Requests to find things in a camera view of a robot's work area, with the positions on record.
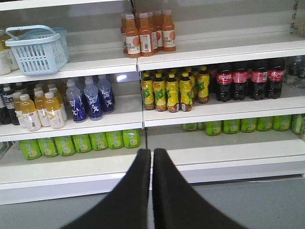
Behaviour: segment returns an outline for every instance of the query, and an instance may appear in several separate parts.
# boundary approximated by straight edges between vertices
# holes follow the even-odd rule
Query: beverage
[[[105,133],[89,134],[93,150],[103,150],[108,148],[107,138]]]
[[[290,129],[292,114],[277,115],[273,117],[273,129],[276,131],[287,131]]]
[[[136,148],[140,146],[141,139],[138,129],[123,130],[122,135],[126,148]]]
[[[205,104],[209,101],[209,84],[210,84],[210,75],[206,69],[206,66],[203,65],[200,67],[200,72],[197,78],[197,88],[198,88],[198,102]]]
[[[218,101],[230,100],[232,68],[230,63],[221,63],[217,67],[216,98]]]
[[[92,150],[89,134],[73,135],[75,151],[78,153],[87,153]]]
[[[20,140],[19,145],[25,159],[33,160],[41,157],[37,139]]]
[[[266,97],[277,99],[281,96],[285,76],[285,59],[274,58],[269,62]]]
[[[246,85],[248,79],[248,67],[245,61],[233,64],[232,76],[232,97],[234,100],[243,100],[246,95]]]
[[[170,73],[166,82],[167,109],[175,113],[179,111],[179,83],[175,79],[175,74]]]
[[[54,140],[60,156],[71,156],[75,154],[71,136],[55,137]]]
[[[89,118],[93,121],[102,118],[102,109],[99,100],[99,89],[93,84],[93,79],[85,80],[84,94],[89,104]]]
[[[224,133],[236,134],[240,131],[240,119],[224,120]]]
[[[46,97],[45,106],[51,127],[53,129],[62,128],[65,123],[61,113],[61,106],[57,98],[54,97],[53,92],[47,92],[44,96]]]
[[[176,34],[175,25],[172,19],[171,10],[163,10],[163,50],[165,52],[172,52],[176,50]]]
[[[46,157],[55,157],[58,155],[57,148],[52,137],[37,139],[42,155]]]
[[[153,82],[153,93],[157,111],[166,110],[166,83],[162,79],[161,73],[156,73],[156,78]]]
[[[106,132],[107,144],[110,149],[120,149],[124,147],[122,130]]]

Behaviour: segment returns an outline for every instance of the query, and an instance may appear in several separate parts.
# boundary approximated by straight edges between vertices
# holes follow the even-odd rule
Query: white shelf
[[[138,59],[139,71],[303,55],[305,39],[295,34],[238,35],[177,42],[174,52]]]
[[[37,131],[29,132],[13,124],[1,125],[0,142],[142,128],[141,103],[140,94],[116,96],[114,112],[103,114],[101,120],[91,121],[88,118],[83,123],[75,123],[68,119],[65,126],[57,130],[42,127]]]
[[[144,126],[150,127],[305,113],[304,96],[287,84],[283,85],[282,95],[278,99],[256,101],[246,96],[242,101],[231,99],[224,103],[217,101],[215,94],[211,94],[210,96],[210,100],[206,104],[200,104],[196,101],[194,107],[189,112],[180,110],[176,113],[170,113],[168,111],[158,112],[156,110],[144,110]]]
[[[20,0],[0,3],[0,11],[123,0]]]

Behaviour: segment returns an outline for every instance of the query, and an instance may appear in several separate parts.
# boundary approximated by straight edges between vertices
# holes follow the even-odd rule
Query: coca-cola bottle
[[[234,100],[243,100],[246,95],[246,85],[248,78],[248,67],[245,61],[233,64],[232,76],[232,97]]]
[[[218,101],[230,100],[230,88],[232,84],[232,68],[230,63],[221,63],[217,67],[217,90]]]
[[[285,59],[274,58],[269,60],[266,97],[277,99],[281,96],[283,78],[285,76]]]
[[[249,84],[250,97],[255,100],[265,98],[265,88],[268,77],[268,65],[266,60],[256,60],[253,63],[251,82]]]

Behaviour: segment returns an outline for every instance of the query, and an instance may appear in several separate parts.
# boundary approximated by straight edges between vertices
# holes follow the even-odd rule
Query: bottle
[[[193,106],[192,101],[192,82],[188,73],[182,73],[182,78],[179,83],[180,87],[180,107],[183,111],[191,111]]]
[[[141,44],[141,56],[153,56],[153,38],[152,29],[148,23],[148,14],[140,13],[140,44]]]
[[[153,52],[157,53],[159,51],[158,49],[158,38],[157,38],[157,28],[153,22],[153,12],[148,12],[148,23],[152,30],[152,47]]]
[[[107,138],[104,132],[89,134],[89,137],[93,150],[103,150],[108,148]]]
[[[232,97],[234,100],[243,100],[246,95],[248,67],[245,61],[233,63]]]
[[[166,110],[166,83],[162,79],[161,73],[156,73],[156,78],[153,82],[153,93],[157,111]]]
[[[3,93],[2,93],[2,98],[6,105],[6,108],[9,111],[11,122],[14,125],[19,125],[18,117],[15,113],[13,93],[14,92],[10,89],[10,87],[4,87]]]
[[[172,20],[172,11],[163,10],[163,50],[165,52],[172,52],[176,50],[176,34],[175,25]]]
[[[93,79],[86,79],[85,84],[84,94],[89,104],[89,118],[93,121],[98,121],[102,118],[99,90],[93,84]]]
[[[206,69],[206,66],[203,65],[200,67],[200,72],[197,78],[197,88],[198,88],[198,102],[205,104],[209,101],[209,85],[210,85],[210,75]]]
[[[58,99],[55,98],[53,92],[47,92],[44,94],[46,97],[45,105],[47,109],[48,119],[53,129],[60,129],[65,125],[63,116],[61,113],[61,106]]]
[[[144,98],[144,108],[146,110],[154,109],[154,93],[153,93],[153,81],[149,73],[143,73],[142,80],[142,94]]]
[[[232,84],[232,68],[230,63],[221,63],[217,66],[216,98],[218,101],[230,100]]]
[[[53,92],[54,97],[58,100],[59,105],[61,106],[61,115],[63,117],[63,120],[67,121],[68,116],[66,113],[66,107],[65,107],[62,95],[58,92],[58,89],[56,87],[49,88],[49,92]]]
[[[106,75],[99,75],[99,81],[97,83],[99,92],[101,94],[101,107],[105,113],[111,113],[114,111],[114,94],[112,91],[111,83],[107,80]]]
[[[27,126],[25,125],[25,122],[24,122],[24,118],[22,116],[22,111],[21,111],[21,108],[20,108],[20,104],[21,104],[21,100],[20,100],[20,96],[22,95],[21,92],[15,92],[13,93],[13,100],[14,100],[14,107],[15,107],[15,113],[16,113],[16,116],[18,118],[18,122],[20,124],[20,126],[22,128],[27,128]]]
[[[73,121],[76,123],[82,123],[86,120],[87,115],[85,112],[85,107],[82,102],[81,92],[75,86],[75,82],[68,80],[67,81],[67,99],[70,103],[72,110]]]
[[[34,102],[30,99],[29,94],[20,96],[20,109],[24,118],[24,123],[29,131],[36,131],[41,128],[38,112]]]
[[[157,30],[158,50],[163,51],[163,16],[160,10],[153,12],[153,21]]]
[[[266,60],[256,60],[253,63],[251,82],[249,85],[250,97],[255,100],[265,98],[268,65]]]
[[[277,99],[281,96],[285,76],[285,59],[274,58],[269,62],[266,97]]]
[[[167,109],[171,113],[179,111],[179,83],[175,79],[175,74],[170,73],[166,82]]]

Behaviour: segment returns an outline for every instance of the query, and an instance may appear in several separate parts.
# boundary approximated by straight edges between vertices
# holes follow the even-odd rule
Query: plastic basket
[[[18,37],[10,33],[10,31],[29,29],[31,31]],[[65,40],[65,29],[55,28],[55,30],[57,32],[44,25],[6,29],[6,33],[12,39],[5,41],[5,44],[11,47],[24,75],[54,74],[68,62],[69,54]]]

